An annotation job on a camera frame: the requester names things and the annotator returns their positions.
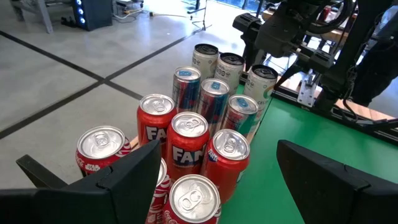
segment coca-cola can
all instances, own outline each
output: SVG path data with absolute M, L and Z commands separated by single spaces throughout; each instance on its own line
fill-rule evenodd
M 201 73 L 200 83 L 213 78 L 217 67 L 218 48 L 210 44 L 197 44 L 193 50 L 192 67 Z
M 178 67 L 173 76 L 173 100 L 177 113 L 193 111 L 200 91 L 199 70 L 193 67 Z
M 217 186 L 222 204 L 232 197 L 249 165 L 249 155 L 249 143 L 237 131 L 220 130 L 209 141 L 200 174 Z
M 220 195 L 209 179 L 201 175 L 186 175 L 178 179 L 170 190 L 164 207 L 164 224 L 218 223 L 220 205 Z
M 166 158 L 167 127 L 176 114 L 170 97 L 161 94 L 144 96 L 137 109 L 139 144 L 143 146 L 151 140 L 160 140 L 162 158 Z
M 217 60 L 214 78 L 223 80 L 229 86 L 229 95 L 236 93 L 243 72 L 244 59 L 234 53 L 222 53 Z
M 228 92 L 229 86 L 221 80 L 209 78 L 201 83 L 197 113 L 207 120 L 210 137 L 212 137 L 221 126 L 228 100 Z
M 254 123 L 257 124 L 265 111 L 266 105 L 271 98 L 274 85 L 277 82 L 278 73 L 271 67 L 265 65 L 254 65 L 248 74 L 243 94 L 253 98 L 259 105 Z
M 167 129 L 167 167 L 172 182 L 187 174 L 199 174 L 210 138 L 206 119 L 193 112 L 174 116 Z
M 154 196 L 152 197 L 152 202 L 150 203 L 150 208 L 148 211 L 148 216 L 145 224 L 161 224 L 163 223 L 163 207 L 167 202 L 167 196 L 170 191 L 170 177 L 167 174 L 167 166 L 164 159 L 160 163 L 159 177 L 157 179 L 156 189 Z
M 247 137 L 256 125 L 259 105 L 249 96 L 233 95 L 228 100 L 221 129 L 232 129 Z
M 76 162 L 83 175 L 92 174 L 131 152 L 130 141 L 112 126 L 99 126 L 84 133 L 77 143 Z

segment floor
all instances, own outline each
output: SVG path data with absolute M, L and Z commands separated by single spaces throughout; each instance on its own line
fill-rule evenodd
M 213 1 L 206 31 L 189 18 L 162 16 L 185 16 L 191 5 L 178 0 L 146 0 L 135 21 L 92 32 L 60 24 L 71 9 L 51 10 L 53 34 L 29 12 L 17 22 L 8 1 L 0 6 L 0 189 L 33 187 L 15 163 L 25 154 L 67 183 L 80 179 L 74 153 L 87 129 L 112 125 L 134 138 L 139 100 L 149 93 L 171 95 L 174 69 L 191 64 L 196 44 L 237 54 L 244 49 L 240 31 L 231 26 L 244 11 Z M 202 20 L 203 11 L 196 16 L 194 21 Z M 294 60 L 271 57 L 267 64 L 283 73 Z M 383 108 L 397 86 L 375 100 L 379 110 L 396 117 L 398 110 Z

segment green surface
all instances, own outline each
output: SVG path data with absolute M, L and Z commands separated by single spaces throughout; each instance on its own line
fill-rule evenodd
M 398 148 L 283 101 L 273 99 L 251 143 L 251 162 L 224 223 L 303 223 L 276 160 L 286 139 L 370 174 L 398 183 Z

